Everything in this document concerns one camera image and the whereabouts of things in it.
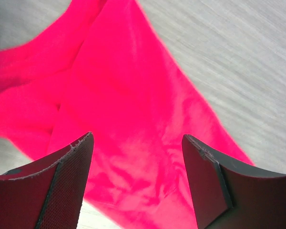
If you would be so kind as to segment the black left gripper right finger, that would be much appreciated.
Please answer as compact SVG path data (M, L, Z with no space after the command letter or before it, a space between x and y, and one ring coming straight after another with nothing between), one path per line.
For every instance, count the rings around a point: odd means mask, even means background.
M261 169L184 135L182 152L200 229L286 229L286 174Z

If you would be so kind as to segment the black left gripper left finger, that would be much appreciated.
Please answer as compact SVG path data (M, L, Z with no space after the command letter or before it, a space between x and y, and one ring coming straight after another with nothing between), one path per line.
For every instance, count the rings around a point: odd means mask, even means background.
M0 229L75 229L92 160L92 133L0 175Z

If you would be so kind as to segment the red t-shirt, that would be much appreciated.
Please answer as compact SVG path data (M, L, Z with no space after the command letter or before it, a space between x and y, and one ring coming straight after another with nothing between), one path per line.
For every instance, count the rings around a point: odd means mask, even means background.
M85 199L126 229L195 229L181 141L243 162L134 0L73 0L32 41L0 51L0 137L33 160L94 136Z

